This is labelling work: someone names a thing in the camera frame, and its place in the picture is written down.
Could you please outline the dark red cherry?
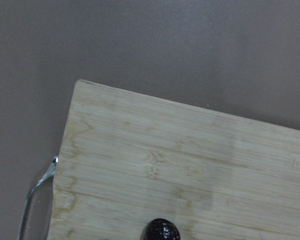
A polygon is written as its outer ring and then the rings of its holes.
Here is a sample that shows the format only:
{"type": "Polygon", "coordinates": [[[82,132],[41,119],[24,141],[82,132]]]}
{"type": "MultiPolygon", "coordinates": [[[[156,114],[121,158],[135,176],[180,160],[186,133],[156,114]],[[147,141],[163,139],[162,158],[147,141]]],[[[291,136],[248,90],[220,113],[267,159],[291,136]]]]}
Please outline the dark red cherry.
{"type": "Polygon", "coordinates": [[[180,240],[177,226],[164,218],[156,218],[147,223],[141,233],[141,240],[180,240]]]}

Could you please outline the bamboo cutting board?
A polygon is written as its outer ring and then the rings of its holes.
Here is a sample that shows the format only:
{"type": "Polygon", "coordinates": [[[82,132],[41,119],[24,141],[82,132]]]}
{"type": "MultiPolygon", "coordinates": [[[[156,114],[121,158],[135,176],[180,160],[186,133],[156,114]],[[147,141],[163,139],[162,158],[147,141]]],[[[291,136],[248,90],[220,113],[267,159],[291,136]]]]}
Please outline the bamboo cutting board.
{"type": "Polygon", "coordinates": [[[53,180],[50,240],[300,240],[300,131],[86,80],[53,180]]]}

